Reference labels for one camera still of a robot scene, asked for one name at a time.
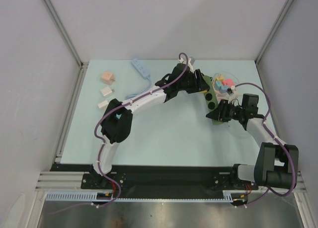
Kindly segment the green power strip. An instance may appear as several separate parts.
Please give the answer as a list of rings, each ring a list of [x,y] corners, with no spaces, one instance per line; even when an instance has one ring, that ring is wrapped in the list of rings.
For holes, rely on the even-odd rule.
[[[213,85],[212,85],[211,77],[204,75],[203,79],[210,88],[209,90],[204,91],[203,95],[204,95],[204,98],[206,101],[206,105],[208,107],[208,112],[212,112],[217,108],[219,103],[218,103],[216,93],[215,93]]]

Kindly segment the pink deer cube socket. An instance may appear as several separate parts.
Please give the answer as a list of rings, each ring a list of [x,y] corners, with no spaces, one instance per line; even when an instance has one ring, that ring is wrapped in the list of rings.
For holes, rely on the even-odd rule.
[[[101,75],[101,80],[107,85],[112,85],[115,82],[115,75],[112,72],[104,72]]]

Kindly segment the white Honor charger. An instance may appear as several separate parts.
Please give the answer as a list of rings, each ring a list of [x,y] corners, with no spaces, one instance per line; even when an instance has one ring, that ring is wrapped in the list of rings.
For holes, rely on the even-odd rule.
[[[103,89],[101,89],[100,92],[103,95],[103,97],[108,97],[114,93],[114,89],[107,86],[107,87],[104,87]]]

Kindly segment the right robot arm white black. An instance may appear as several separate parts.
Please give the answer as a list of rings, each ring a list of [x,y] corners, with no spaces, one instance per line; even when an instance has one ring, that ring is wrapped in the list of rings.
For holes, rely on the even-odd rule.
[[[287,196],[297,185],[299,150],[270,130],[265,117],[258,113],[258,101],[255,94],[244,94],[241,105],[221,100],[206,117],[219,122],[238,121],[259,145],[255,165],[234,165],[236,172],[229,176],[233,188],[241,189],[249,181],[273,193],[277,193],[275,188],[286,189],[279,196]]]

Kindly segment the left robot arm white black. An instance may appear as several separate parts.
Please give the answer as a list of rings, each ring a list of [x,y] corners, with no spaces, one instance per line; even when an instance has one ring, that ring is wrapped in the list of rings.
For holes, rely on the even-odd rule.
[[[98,188],[109,184],[108,173],[112,169],[114,156],[120,143],[128,138],[134,117],[155,105],[168,102],[180,91],[192,94],[209,89],[199,69],[193,70],[189,64],[178,63],[171,73],[141,95],[124,101],[112,99],[94,128],[94,136],[102,141],[102,145],[93,163],[95,174],[92,183]]]

